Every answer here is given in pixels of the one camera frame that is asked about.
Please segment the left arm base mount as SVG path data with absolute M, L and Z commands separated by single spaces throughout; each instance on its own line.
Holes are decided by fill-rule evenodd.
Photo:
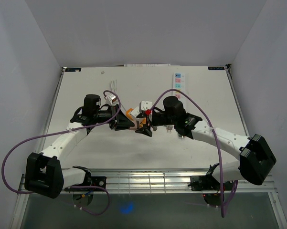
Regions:
M 106 188 L 105 176 L 95 176 L 88 168 L 74 166 L 63 172 L 64 191 L 102 191 Z

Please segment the white charger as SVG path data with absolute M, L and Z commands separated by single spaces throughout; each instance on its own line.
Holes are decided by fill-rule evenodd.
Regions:
M 133 120 L 137 120 L 137 116 L 140 114 L 141 114 L 141 112 L 140 112 L 140 109 L 138 106 L 130 112 L 130 116 Z

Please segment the white cube socket adapter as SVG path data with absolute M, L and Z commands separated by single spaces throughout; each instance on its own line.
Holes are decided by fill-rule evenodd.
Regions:
M 139 111 L 146 112 L 147 110 L 150 110 L 151 107 L 153 106 L 153 103 L 151 101 L 141 101 L 139 103 Z

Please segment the white multicolour power strip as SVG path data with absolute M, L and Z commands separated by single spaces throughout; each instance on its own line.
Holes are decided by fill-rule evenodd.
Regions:
M 184 108 L 187 105 L 187 98 L 181 94 L 181 92 L 186 93 L 186 74 L 184 73 L 174 73 L 172 80 L 172 88 L 178 90 L 173 91 L 172 95 L 177 97 L 183 103 Z

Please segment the aluminium rail frame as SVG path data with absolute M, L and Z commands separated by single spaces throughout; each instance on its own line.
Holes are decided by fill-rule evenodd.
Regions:
M 189 71 L 186 72 L 187 67 L 168 67 L 165 66 L 163 69 L 161 69 L 164 73 L 164 75 L 168 75 L 173 77 L 174 73 L 184 73 L 186 74 L 186 79 L 189 74 L 197 74 L 198 76 L 202 76 L 203 80 L 211 79 L 211 77 L 215 76 L 218 77 L 218 80 L 220 80 L 220 77 L 224 74 L 227 75 L 227 83 L 230 85 L 230 90 L 231 90 L 231 96 L 234 97 L 235 103 L 237 110 L 239 112 L 240 116 L 240 122 L 242 122 L 242 126 L 244 129 L 244 133 L 248 135 L 247 127 L 244 122 L 244 118 L 242 117 L 242 112 L 239 107 L 235 91 L 234 91 L 234 86 L 232 84 L 232 79 L 231 79 L 231 74 L 230 74 L 230 68 L 229 65 L 227 66 L 208 66 L 208 67 L 189 67 Z M 51 108 L 51 121 L 47 124 L 47 131 L 49 131 L 52 119 L 53 119 L 53 114 L 55 110 L 55 106 L 58 103 L 58 97 L 59 93 L 62 88 L 62 83 L 64 81 L 64 76 L 67 76 L 68 73 L 72 73 L 72 76 L 74 76 L 73 80 L 75 79 L 76 75 L 81 75 L 84 77 L 88 77 L 88 70 L 94 71 L 95 73 L 99 73 L 99 75 L 104 75 L 106 70 L 104 69 L 99 69 L 99 68 L 68 68 L 64 67 L 62 69 L 62 76 L 59 81 L 58 89 L 55 92 L 54 96 L 54 103 Z M 155 70 L 155 72 L 159 73 L 160 76 L 163 74 L 161 73 L 160 70 Z M 177 169 L 177 168 L 172 168 L 172 169 L 90 169 L 95 176 L 105 176 L 107 177 L 106 179 L 106 190 L 111 193 L 114 197 L 120 197 L 121 195 L 129 195 L 130 198 L 133 195 L 177 195 L 177 194 L 201 194 L 206 201 L 204 204 L 197 204 L 197 203 L 185 203 L 189 205 L 195 205 L 195 206 L 204 206 L 204 208 L 214 208 L 214 209 L 219 209 L 221 211 L 221 203 L 220 203 L 220 191 L 217 192 L 215 190 L 211 191 L 192 191 L 190 187 L 188 187 L 188 184 L 190 183 L 190 177 L 191 176 L 203 176 L 203 172 L 207 172 L 207 169 L 201 169 L 201 168 L 192 168 L 192 169 Z M 271 211 L 273 213 L 274 217 L 276 218 L 276 223 L 270 223 L 270 219 L 263 219 L 265 220 L 266 223 L 276 224 L 276 227 L 280 229 L 287 229 L 287 221 L 284 216 L 282 207 L 280 205 L 278 193 L 275 190 L 275 184 L 271 180 L 270 176 L 266 177 L 266 182 L 265 184 L 262 184 L 261 187 L 254 187 L 253 184 L 250 184 L 246 180 L 239 180 L 239 185 L 234 181 L 233 188 L 232 190 L 223 190 L 223 192 L 231 192 L 229 196 L 227 196 L 227 202 L 223 203 L 224 205 L 224 210 L 227 210 L 228 204 L 231 203 L 232 199 L 234 198 L 234 195 L 236 194 L 237 191 L 240 193 L 251 193 L 255 194 L 255 197 L 259 197 L 259 193 L 267 193 L 268 194 L 268 202 L 271 206 Z M 91 215 L 98 215 L 97 213 L 91 212 L 87 206 L 91 204 L 93 201 L 93 196 L 97 195 L 97 191 L 61 191 L 61 196 L 62 195 L 73 195 L 73 200 L 72 203 L 70 202 L 63 202 L 67 205 L 74 205 L 74 208 L 81 209 L 82 211 L 88 212 Z M 47 226 L 48 224 L 50 225 L 50 215 L 54 216 L 54 213 L 50 213 L 49 211 L 51 210 L 50 204 L 54 203 L 52 200 L 49 199 L 49 197 L 41 196 L 40 194 L 34 193 L 34 194 L 20 194 L 19 200 L 17 200 L 20 204 L 20 198 L 23 199 L 24 203 L 26 203 L 26 208 L 25 210 L 22 210 L 24 213 L 22 214 L 22 221 L 21 222 L 13 222 L 11 228 L 24 228 L 26 226 L 24 225 L 35 225 L 34 223 L 29 223 L 31 220 L 30 215 L 38 215 L 40 216 L 40 225 L 39 228 L 43 229 L 43 225 L 45 225 L 45 229 L 50 229 L 50 226 Z M 266 216 L 268 214 L 267 211 L 263 210 L 258 210 L 258 208 L 254 208 L 254 205 L 252 204 L 249 207 L 250 210 L 256 210 L 257 213 L 259 213 L 261 216 L 259 216 L 257 219 L 262 220 L 262 216 Z M 44 219 L 41 219 L 41 215 L 46 216 L 46 214 L 49 215 L 49 219 L 45 221 Z

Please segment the pink brown charger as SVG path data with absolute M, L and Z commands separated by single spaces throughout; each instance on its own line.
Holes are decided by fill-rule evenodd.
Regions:
M 137 128 L 138 128 L 138 121 L 137 120 L 132 120 L 131 122 L 132 122 L 133 125 L 131 127 L 129 127 L 129 130 L 132 130 L 132 131 L 137 130 Z

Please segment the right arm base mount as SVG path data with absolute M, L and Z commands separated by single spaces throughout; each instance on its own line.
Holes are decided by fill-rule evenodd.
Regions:
M 232 190 L 234 178 L 240 175 L 238 163 L 227 163 L 223 165 L 223 190 Z M 192 191 L 220 191 L 220 164 L 210 165 L 207 173 L 203 176 L 191 176 L 188 187 Z

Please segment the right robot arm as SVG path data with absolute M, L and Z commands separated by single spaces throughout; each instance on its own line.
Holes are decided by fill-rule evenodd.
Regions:
M 139 120 L 137 133 L 152 136 L 151 128 L 171 125 L 176 132 L 192 140 L 208 143 L 229 153 L 236 161 L 210 166 L 205 176 L 191 182 L 198 190 L 215 190 L 223 183 L 246 180 L 254 185 L 263 184 L 276 163 L 276 158 L 265 138 L 233 134 L 220 128 L 212 128 L 201 117 L 186 112 L 183 103 L 175 96 L 163 100 L 164 110 L 142 101 L 130 115 Z

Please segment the orange power strip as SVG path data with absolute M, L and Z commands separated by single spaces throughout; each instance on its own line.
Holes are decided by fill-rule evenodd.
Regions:
M 129 108 L 126 111 L 126 117 L 134 124 L 134 126 L 130 127 L 130 130 L 137 130 L 143 127 L 144 124 L 146 124 L 146 118 L 137 118 L 138 115 L 140 115 L 139 107 L 136 107 L 135 109 Z

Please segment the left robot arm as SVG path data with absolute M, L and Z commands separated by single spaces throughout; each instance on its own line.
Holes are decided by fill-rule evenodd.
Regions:
M 58 197 L 64 189 L 93 190 L 93 178 L 87 168 L 71 166 L 63 169 L 61 163 L 96 126 L 108 124 L 114 130 L 134 126 L 121 111 L 117 94 L 109 91 L 105 99 L 106 103 L 101 105 L 99 95 L 86 95 L 83 105 L 74 112 L 66 130 L 40 153 L 28 156 L 24 181 L 26 190 L 50 198 Z

